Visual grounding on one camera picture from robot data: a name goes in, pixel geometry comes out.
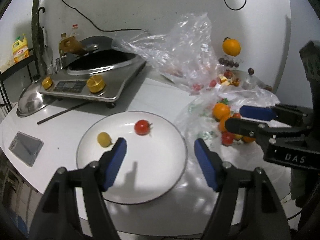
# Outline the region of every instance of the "cooking oil bottle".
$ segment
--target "cooking oil bottle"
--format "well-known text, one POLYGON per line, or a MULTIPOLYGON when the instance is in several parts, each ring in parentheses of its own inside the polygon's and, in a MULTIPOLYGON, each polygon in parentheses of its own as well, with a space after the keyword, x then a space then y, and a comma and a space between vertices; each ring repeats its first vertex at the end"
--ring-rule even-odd
POLYGON ((12 45, 12 52, 15 63, 18 63, 19 61, 22 61, 23 59, 30 56, 28 41, 25 34, 23 34, 22 41, 20 40, 20 36, 16 38, 16 41, 12 45))
POLYGON ((61 34, 61 40, 59 41, 59 54, 60 54, 60 57, 62 57, 63 55, 65 55, 65 52, 63 50, 61 50, 61 42, 63 40, 65 40, 67 38, 67 34, 66 33, 62 33, 61 34))

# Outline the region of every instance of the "pot lid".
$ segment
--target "pot lid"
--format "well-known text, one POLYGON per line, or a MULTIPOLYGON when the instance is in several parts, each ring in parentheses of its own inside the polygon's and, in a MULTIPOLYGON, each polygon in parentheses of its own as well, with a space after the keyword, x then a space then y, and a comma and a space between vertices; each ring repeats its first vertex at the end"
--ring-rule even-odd
POLYGON ((52 103, 55 98, 40 94, 39 90, 44 77, 32 82, 25 88, 18 101, 17 115, 19 117, 29 116, 52 103))

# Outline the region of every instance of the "label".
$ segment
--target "label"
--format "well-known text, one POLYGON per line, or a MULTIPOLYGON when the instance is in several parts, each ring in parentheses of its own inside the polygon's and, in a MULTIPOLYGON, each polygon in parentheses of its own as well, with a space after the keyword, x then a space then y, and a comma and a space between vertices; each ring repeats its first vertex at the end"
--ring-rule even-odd
POLYGON ((30 56, 30 54, 29 54, 28 46, 23 46, 22 48, 20 48, 14 52, 14 54, 13 54, 14 62, 18 63, 29 56, 30 56))

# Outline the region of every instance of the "red cherry tomato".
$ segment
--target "red cherry tomato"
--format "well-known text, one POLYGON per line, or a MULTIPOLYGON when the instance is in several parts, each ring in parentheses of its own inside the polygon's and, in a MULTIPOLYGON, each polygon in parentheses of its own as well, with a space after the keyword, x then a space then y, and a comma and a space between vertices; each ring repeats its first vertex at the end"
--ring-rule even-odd
POLYGON ((209 87, 214 88, 214 87, 216 86, 216 84, 217 84, 217 81, 214 80, 214 79, 212 79, 212 80, 210 81, 210 83, 209 83, 209 87))
POLYGON ((137 121, 134 125, 134 131, 138 135, 146 135, 150 133, 150 123, 147 120, 137 121))
POLYGON ((200 91, 200 90, 202 89, 202 86, 200 86, 199 84, 194 84, 194 85, 192 86, 192 88, 193 88, 193 90, 195 90, 195 91, 200 91))
POLYGON ((234 114, 232 115, 232 117, 233 117, 233 118, 241 118, 241 114, 239 114, 239 113, 234 113, 234 114))
POLYGON ((235 138, 234 134, 231 132, 223 132, 221 136, 222 144, 224 146, 230 146, 233 143, 233 139, 235 138))
POLYGON ((230 70, 225 71, 223 74, 226 78, 230 79, 232 77, 232 72, 230 70))

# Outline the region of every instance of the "orange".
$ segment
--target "orange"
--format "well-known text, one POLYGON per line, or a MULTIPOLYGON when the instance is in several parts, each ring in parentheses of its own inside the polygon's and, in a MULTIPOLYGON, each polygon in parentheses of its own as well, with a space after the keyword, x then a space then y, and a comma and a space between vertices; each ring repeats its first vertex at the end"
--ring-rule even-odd
POLYGON ((248 137, 248 136, 243 136, 243 137, 242 137, 242 140, 243 140, 245 143, 251 143, 251 142, 254 142, 256 139, 255 139, 255 138, 248 137))
POLYGON ((242 137, 243 137, 243 135, 241 135, 241 134, 236 134, 236 133, 235 133, 235 140, 236 140, 236 141, 242 139, 242 137))
POLYGON ((228 120, 231 116, 230 115, 225 115, 221 118, 219 125, 218 125, 218 129, 220 132, 225 132, 226 129, 226 120, 228 120))
POLYGON ((224 53, 235 57, 240 54, 241 46, 239 41, 227 37, 222 44, 222 49, 224 53))
POLYGON ((221 120, 225 115, 230 115, 230 107, 223 103, 216 103, 212 109, 213 117, 221 120))

